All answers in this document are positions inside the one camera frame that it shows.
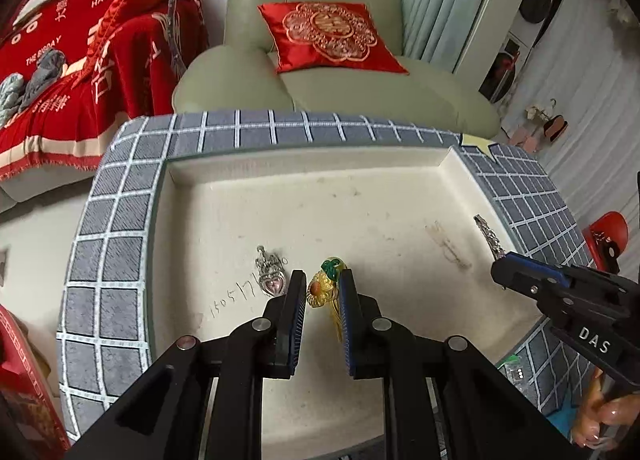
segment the embroidered flower pattern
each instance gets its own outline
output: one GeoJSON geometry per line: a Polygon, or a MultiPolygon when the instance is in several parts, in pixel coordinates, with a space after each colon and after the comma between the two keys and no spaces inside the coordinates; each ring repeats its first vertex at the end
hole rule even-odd
{"type": "Polygon", "coordinates": [[[282,25],[292,43],[310,44],[332,62],[364,61],[378,43],[365,18],[332,3],[300,3],[282,25]]]}

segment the silver hair clip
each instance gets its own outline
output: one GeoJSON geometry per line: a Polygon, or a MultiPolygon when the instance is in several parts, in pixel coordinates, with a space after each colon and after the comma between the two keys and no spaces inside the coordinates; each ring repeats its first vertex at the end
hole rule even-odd
{"type": "Polygon", "coordinates": [[[484,239],[489,244],[491,253],[494,255],[494,260],[504,258],[505,252],[500,244],[500,240],[498,239],[498,236],[495,235],[494,231],[489,227],[489,224],[486,222],[486,220],[480,215],[474,216],[474,220],[476,221],[476,225],[478,226],[478,228],[482,231],[484,239]]]}
{"type": "Polygon", "coordinates": [[[255,259],[255,267],[258,269],[258,283],[262,291],[268,296],[282,296],[287,293],[287,277],[284,273],[282,260],[277,254],[264,251],[263,246],[258,246],[258,257],[255,259]]]}

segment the metal screw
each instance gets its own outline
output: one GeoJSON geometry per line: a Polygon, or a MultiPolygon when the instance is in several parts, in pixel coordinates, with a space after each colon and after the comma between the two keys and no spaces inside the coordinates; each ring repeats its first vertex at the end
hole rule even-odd
{"type": "Polygon", "coordinates": [[[373,326],[374,330],[378,330],[379,332],[386,332],[391,328],[391,321],[389,321],[389,319],[385,317],[379,317],[373,320],[371,326],[373,326]]]}
{"type": "Polygon", "coordinates": [[[271,328],[271,321],[269,321],[265,317],[259,317],[258,319],[254,320],[253,323],[251,323],[251,326],[254,330],[262,332],[271,328]]]}
{"type": "Polygon", "coordinates": [[[175,344],[180,350],[191,350],[196,345],[196,338],[192,335],[183,335],[175,344]]]}
{"type": "Polygon", "coordinates": [[[460,337],[459,335],[454,335],[451,339],[449,339],[449,348],[457,352],[466,350],[466,345],[467,345],[466,339],[463,337],[460,337]]]}

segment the yellow star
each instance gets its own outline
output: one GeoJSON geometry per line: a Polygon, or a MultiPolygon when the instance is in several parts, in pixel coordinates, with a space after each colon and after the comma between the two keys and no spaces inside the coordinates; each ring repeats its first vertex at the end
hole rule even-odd
{"type": "Polygon", "coordinates": [[[466,133],[462,134],[462,141],[460,142],[460,146],[475,146],[495,162],[494,154],[489,149],[494,144],[497,144],[497,142],[486,140],[481,136],[467,135],[466,133]]]}

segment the white tray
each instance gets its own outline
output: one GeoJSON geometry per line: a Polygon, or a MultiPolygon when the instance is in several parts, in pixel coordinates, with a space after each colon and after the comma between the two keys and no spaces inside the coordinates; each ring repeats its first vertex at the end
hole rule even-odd
{"type": "MultiPolygon", "coordinates": [[[[514,250],[452,150],[320,148],[170,163],[152,257],[156,350],[183,334],[225,336],[261,315],[269,298],[252,272],[264,245],[308,280],[339,256],[383,315],[428,338],[461,334],[498,361],[540,313],[492,281],[475,214],[514,250]]],[[[382,400],[380,380],[348,376],[329,307],[307,307],[295,376],[264,381],[262,456],[312,458],[378,437],[382,400]]]]}

